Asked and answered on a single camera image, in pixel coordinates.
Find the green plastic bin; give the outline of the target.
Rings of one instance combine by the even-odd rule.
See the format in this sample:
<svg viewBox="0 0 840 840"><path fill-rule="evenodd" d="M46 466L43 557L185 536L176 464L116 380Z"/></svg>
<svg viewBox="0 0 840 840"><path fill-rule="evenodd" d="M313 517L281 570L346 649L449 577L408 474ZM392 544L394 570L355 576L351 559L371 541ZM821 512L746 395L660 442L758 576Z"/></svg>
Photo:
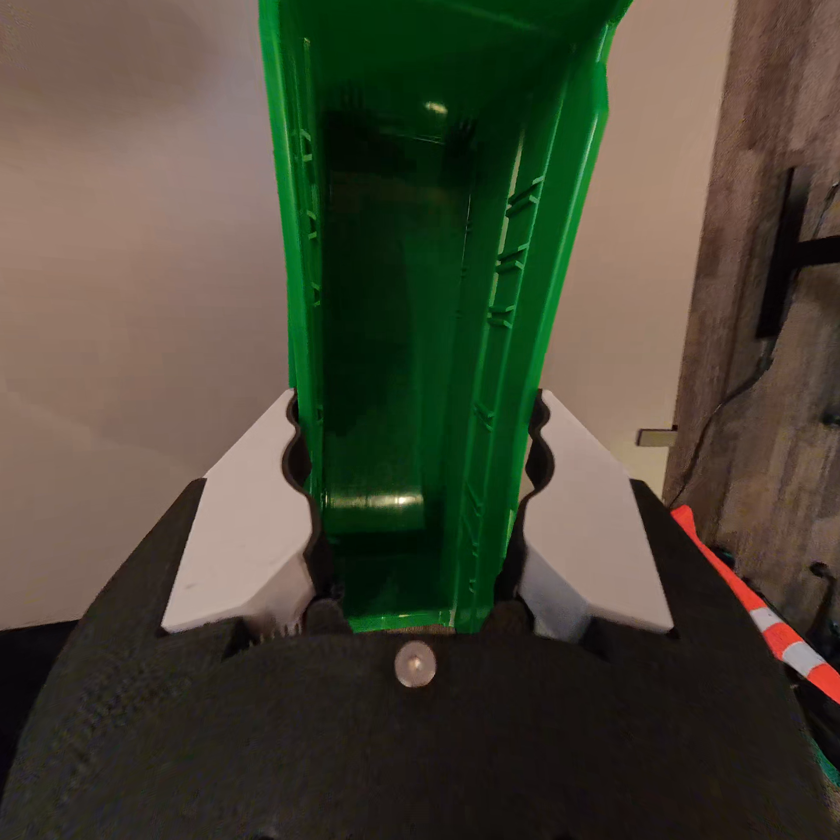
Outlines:
<svg viewBox="0 0 840 840"><path fill-rule="evenodd" d="M492 609L630 6L259 2L306 489L357 632Z"/></svg>

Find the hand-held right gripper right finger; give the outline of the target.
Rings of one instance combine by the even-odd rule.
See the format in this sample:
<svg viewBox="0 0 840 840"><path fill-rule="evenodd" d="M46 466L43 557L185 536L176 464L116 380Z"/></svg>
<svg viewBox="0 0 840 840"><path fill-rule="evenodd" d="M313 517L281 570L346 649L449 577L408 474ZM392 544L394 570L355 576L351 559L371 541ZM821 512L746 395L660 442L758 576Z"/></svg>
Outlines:
<svg viewBox="0 0 840 840"><path fill-rule="evenodd" d="M531 478L518 586L536 634L575 643L594 619L668 633L674 620L625 468L550 391L536 407L548 418L531 453L547 447L549 476Z"/></svg>

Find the black metal desk foot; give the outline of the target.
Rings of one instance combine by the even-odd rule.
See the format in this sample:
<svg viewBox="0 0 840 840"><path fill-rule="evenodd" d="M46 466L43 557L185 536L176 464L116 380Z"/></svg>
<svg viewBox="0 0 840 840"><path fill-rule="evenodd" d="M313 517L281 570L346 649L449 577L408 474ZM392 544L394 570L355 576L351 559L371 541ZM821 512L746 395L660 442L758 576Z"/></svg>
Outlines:
<svg viewBox="0 0 840 840"><path fill-rule="evenodd" d="M785 174L782 203L755 330L757 340L779 338L790 307L795 279L801 270L835 265L839 261L838 235L823 237L814 233L810 238L803 238L812 176L812 168L807 165L792 167Z"/></svg>

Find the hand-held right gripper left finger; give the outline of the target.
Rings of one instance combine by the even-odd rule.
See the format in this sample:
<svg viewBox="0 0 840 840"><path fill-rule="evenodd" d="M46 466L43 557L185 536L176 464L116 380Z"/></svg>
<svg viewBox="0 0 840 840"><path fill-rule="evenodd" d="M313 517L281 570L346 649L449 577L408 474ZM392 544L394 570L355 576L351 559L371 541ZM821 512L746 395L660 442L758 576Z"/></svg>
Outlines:
<svg viewBox="0 0 840 840"><path fill-rule="evenodd" d="M238 618L256 634L300 625L315 595L310 503L283 458L299 428L284 391L208 470L162 617L168 634Z"/></svg>

